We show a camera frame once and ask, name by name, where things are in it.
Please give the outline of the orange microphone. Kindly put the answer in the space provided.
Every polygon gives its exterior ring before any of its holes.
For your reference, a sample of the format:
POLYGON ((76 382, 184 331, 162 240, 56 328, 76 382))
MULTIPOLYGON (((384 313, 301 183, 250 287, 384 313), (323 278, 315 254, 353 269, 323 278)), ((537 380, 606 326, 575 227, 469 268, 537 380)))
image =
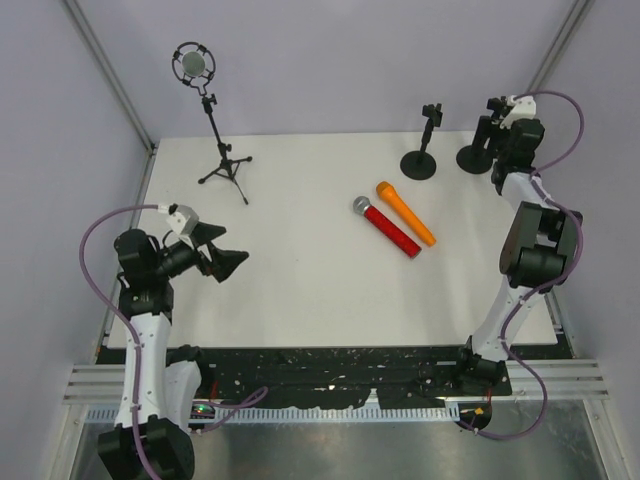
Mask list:
POLYGON ((378 197, 386 203, 428 247, 436 245, 437 240, 431 230, 411 210, 397 193, 395 188, 387 181, 382 181, 376 186, 378 197))

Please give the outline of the red microphone silver grille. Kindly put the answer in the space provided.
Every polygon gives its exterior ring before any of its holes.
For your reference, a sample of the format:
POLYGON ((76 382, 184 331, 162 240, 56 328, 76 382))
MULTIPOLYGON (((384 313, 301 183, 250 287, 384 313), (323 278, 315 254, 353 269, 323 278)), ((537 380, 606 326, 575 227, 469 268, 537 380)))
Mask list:
POLYGON ((421 253, 421 247, 373 206, 368 197, 358 196, 353 201, 353 210, 356 214, 364 217, 410 259, 414 259, 421 253))

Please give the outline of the black round-base mic stand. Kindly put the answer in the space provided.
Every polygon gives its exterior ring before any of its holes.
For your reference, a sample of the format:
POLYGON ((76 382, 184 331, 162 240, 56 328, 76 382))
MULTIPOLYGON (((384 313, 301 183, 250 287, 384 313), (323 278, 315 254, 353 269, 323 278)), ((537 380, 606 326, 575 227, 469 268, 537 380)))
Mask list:
POLYGON ((422 115, 427 119, 418 150, 406 153, 400 161, 401 172, 412 180, 427 180, 436 173, 437 165, 434 157, 427 152, 433 131, 441 126, 442 104, 428 104, 422 108, 422 115))

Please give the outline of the black tripod stand shock mount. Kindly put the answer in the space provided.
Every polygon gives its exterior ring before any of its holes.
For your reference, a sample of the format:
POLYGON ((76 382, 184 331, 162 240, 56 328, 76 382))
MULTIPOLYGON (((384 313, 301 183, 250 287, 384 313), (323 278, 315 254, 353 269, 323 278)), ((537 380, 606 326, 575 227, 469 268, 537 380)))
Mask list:
POLYGON ((195 90, 200 98, 200 103, 211 126, 220 156, 219 165, 214 170, 201 177, 197 183, 199 185, 204 185, 212 177, 219 177, 228 180, 237 188, 244 204, 248 205, 249 200, 245 196, 236 177, 240 166, 242 164, 252 162, 253 157, 248 156, 240 159, 231 159, 229 157, 229 153, 232 151, 232 145, 222 140, 214 118, 214 107, 218 104, 217 97, 214 93, 208 92, 208 86, 215 77, 216 68, 216 60, 211 50, 205 45, 195 41, 181 43, 176 47, 171 57, 171 69, 175 78, 182 85, 195 90), (189 51, 198 51, 206 61, 206 69, 199 77, 189 77, 183 72, 181 59, 182 56, 189 51))

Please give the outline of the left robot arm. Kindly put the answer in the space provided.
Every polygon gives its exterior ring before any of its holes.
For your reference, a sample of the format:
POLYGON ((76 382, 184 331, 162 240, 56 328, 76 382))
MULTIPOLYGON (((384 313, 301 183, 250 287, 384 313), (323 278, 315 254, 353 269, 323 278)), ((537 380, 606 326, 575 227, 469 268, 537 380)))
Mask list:
POLYGON ((174 290, 171 279, 195 268, 217 282, 248 259, 246 251, 214 244, 225 228, 196 222, 170 246, 141 229, 114 242, 121 266, 118 309, 126 321, 123 394, 112 430, 98 437, 97 452, 114 479, 190 479, 195 454, 188 433, 191 404, 214 383, 200 351, 181 349, 167 360, 174 290))

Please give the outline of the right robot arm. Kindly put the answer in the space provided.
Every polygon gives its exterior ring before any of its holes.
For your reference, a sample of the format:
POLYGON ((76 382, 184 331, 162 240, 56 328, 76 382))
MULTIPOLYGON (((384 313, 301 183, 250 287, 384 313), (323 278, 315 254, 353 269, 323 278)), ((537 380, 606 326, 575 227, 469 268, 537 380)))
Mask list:
POLYGON ((517 333, 544 294, 566 279, 581 222, 579 213, 554 205, 533 166, 545 134, 534 97, 494 97, 487 108, 456 162, 467 173, 489 173, 515 216, 499 256, 498 294, 452 370, 454 386, 466 395, 485 395, 505 381, 517 333))

